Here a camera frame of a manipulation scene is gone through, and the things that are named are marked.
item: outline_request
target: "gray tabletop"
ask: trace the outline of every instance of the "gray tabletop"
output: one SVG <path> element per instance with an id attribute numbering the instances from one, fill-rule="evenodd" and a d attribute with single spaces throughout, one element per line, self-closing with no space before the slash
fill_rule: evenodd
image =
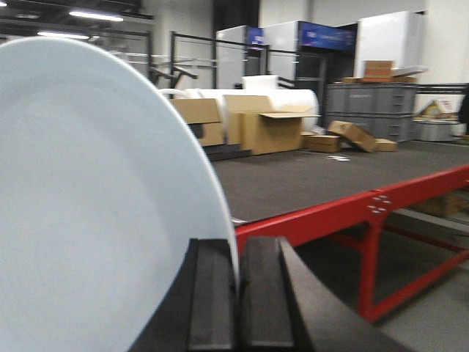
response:
<path id="1" fill-rule="evenodd" d="M 350 161 L 301 150 L 213 163 L 232 215 L 257 221 L 469 164 L 469 147 L 400 143 L 396 152 L 341 151 Z"/>

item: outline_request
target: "white roll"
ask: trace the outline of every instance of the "white roll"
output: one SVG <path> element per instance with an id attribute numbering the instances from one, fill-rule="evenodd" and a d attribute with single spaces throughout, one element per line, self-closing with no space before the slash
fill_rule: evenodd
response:
<path id="1" fill-rule="evenodd" d="M 269 97 L 274 110 L 285 105 L 310 106 L 313 115 L 319 114 L 316 95 L 309 89 L 184 89 L 190 98 L 214 98 L 217 100 L 223 120 L 224 129 L 228 128 L 229 111 L 226 107 L 224 95 L 266 95 Z M 304 117 L 305 131 L 317 124 L 317 117 Z"/>
<path id="2" fill-rule="evenodd" d="M 278 89 L 278 76 L 263 75 L 263 76 L 244 76 L 243 77 L 244 89 Z"/>
<path id="3" fill-rule="evenodd" d="M 164 88 L 164 89 L 160 89 L 160 93 L 165 96 L 175 95 L 176 98 L 190 98 L 188 93 L 179 89 Z"/>

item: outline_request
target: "concrete floor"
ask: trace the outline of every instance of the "concrete floor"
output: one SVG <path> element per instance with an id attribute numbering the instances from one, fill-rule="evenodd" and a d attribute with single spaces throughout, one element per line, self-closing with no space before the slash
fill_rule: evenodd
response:
<path id="1" fill-rule="evenodd" d="M 469 247 L 469 222 L 452 222 L 408 210 L 392 214 L 389 221 L 409 230 L 436 235 Z M 325 239 L 297 247 L 297 253 L 342 301 L 353 309 L 356 308 L 359 253 Z M 450 255 L 446 250 L 389 232 L 383 233 L 377 275 L 377 300 Z M 418 352 L 469 352 L 469 261 L 376 322 L 375 326 Z"/>

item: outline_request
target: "stacked crate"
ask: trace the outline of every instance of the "stacked crate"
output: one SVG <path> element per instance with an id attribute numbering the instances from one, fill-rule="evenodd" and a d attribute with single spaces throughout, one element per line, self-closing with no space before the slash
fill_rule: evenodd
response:
<path id="1" fill-rule="evenodd" d="M 413 109 L 418 86 L 403 83 L 329 84 L 325 125 L 355 123 L 376 138 L 414 139 Z"/>

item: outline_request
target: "cardboard box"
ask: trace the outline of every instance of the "cardboard box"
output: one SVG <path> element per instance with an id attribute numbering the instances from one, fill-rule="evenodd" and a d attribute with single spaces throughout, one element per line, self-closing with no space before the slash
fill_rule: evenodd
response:
<path id="1" fill-rule="evenodd" d="M 344 77 L 342 83 L 361 83 L 360 77 Z"/>
<path id="2" fill-rule="evenodd" d="M 340 151 L 339 136 L 303 135 L 303 148 L 313 152 L 337 153 Z"/>
<path id="3" fill-rule="evenodd" d="M 397 143 L 389 139 L 376 138 L 375 152 L 395 152 L 397 150 Z"/>
<path id="4" fill-rule="evenodd" d="M 216 99 L 173 99 L 171 103 L 189 124 L 201 146 L 224 143 Z"/>
<path id="5" fill-rule="evenodd" d="M 221 122 L 216 99 L 172 99 L 171 103 L 188 124 Z"/>
<path id="6" fill-rule="evenodd" d="M 417 83 L 417 78 L 416 77 L 410 77 L 410 76 L 398 76 L 398 77 L 393 77 L 391 79 L 391 82 L 398 82 L 398 83 Z"/>
<path id="7" fill-rule="evenodd" d="M 328 132 L 343 136 L 347 141 L 368 153 L 376 149 L 377 143 L 373 135 L 351 122 L 334 120 L 329 125 Z"/>
<path id="8" fill-rule="evenodd" d="M 301 146 L 301 117 L 313 117 L 310 106 L 274 111 L 264 95 L 225 95 L 230 111 L 228 141 L 254 155 L 295 150 Z"/>
<path id="9" fill-rule="evenodd" d="M 411 206 L 412 209 L 435 216 L 449 216 L 461 211 L 467 202 L 454 195 L 443 194 Z"/>
<path id="10" fill-rule="evenodd" d="M 202 124 L 203 134 L 198 138 L 201 146 L 219 145 L 224 143 L 223 125 L 219 122 Z"/>
<path id="11" fill-rule="evenodd" d="M 451 102 L 442 98 L 431 100 L 418 113 L 419 116 L 430 119 L 451 119 L 456 114 Z"/>
<path id="12" fill-rule="evenodd" d="M 392 61 L 365 61 L 365 74 L 362 82 L 391 82 Z"/>

